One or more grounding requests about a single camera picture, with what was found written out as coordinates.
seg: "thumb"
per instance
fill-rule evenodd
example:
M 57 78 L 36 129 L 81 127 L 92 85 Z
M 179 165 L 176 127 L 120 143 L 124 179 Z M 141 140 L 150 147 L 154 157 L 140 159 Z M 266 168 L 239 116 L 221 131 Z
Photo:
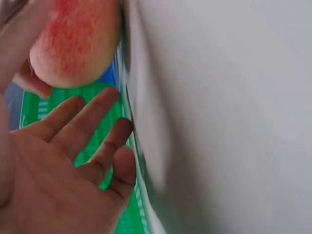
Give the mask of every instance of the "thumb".
M 14 74 L 28 58 L 31 46 L 47 22 L 52 1 L 28 0 L 26 6 L 0 31 L 1 94 L 4 93 Z

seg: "palm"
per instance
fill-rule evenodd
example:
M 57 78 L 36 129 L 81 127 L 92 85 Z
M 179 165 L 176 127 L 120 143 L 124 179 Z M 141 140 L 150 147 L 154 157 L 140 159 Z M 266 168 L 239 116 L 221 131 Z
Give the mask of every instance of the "palm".
M 74 168 L 73 160 L 116 99 L 116 91 L 108 89 L 76 115 L 84 103 L 74 97 L 44 120 L 7 135 L 5 152 L 13 157 L 1 160 L 14 160 L 6 163 L 6 180 L 0 181 L 6 188 L 0 194 L 0 218 L 1 212 L 9 217 L 8 229 L 34 234 L 113 232 L 135 183 L 133 153 L 120 148 L 131 123 L 118 120 L 88 163 Z M 97 185 L 111 165 L 113 179 L 103 192 Z

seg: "green plastic object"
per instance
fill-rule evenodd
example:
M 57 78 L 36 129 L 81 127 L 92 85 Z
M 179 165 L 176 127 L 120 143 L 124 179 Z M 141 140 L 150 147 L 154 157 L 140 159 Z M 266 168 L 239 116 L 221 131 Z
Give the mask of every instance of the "green plastic object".
M 22 109 L 20 115 L 20 126 L 24 127 L 35 121 L 41 120 L 57 105 L 73 95 L 80 95 L 89 102 L 96 94 L 98 94 L 105 87 L 109 86 L 107 83 L 97 81 L 93 84 L 78 88 L 78 89 L 54 89 L 52 95 L 48 99 L 41 99 L 37 95 L 29 92 L 24 92 Z M 96 151 L 100 143 L 107 135 L 113 123 L 122 117 L 124 113 L 122 99 L 120 99 L 111 111 L 104 117 L 98 129 L 91 138 L 89 144 L 79 154 L 75 166 L 85 163 L 92 154 Z M 127 145 L 135 146 L 135 142 L 128 140 Z M 109 176 L 100 185 L 100 188 L 105 190 L 110 182 L 112 171 Z M 150 234 L 150 228 L 144 202 L 142 199 L 141 186 L 139 181 L 136 181 L 136 186 L 132 193 L 129 206 L 119 219 L 115 234 Z

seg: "white wall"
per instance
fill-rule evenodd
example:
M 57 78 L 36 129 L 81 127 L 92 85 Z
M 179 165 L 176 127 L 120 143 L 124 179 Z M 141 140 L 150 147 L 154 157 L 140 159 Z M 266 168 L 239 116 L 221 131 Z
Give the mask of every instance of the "white wall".
M 155 233 L 312 233 L 312 1 L 128 4 Z

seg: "peach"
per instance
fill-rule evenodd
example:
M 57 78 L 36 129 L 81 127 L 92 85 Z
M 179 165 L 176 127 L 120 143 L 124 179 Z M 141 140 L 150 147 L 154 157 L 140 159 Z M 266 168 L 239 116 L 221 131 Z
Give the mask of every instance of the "peach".
M 36 75 L 53 87 L 91 83 L 112 63 L 120 37 L 117 0 L 54 0 L 30 50 Z

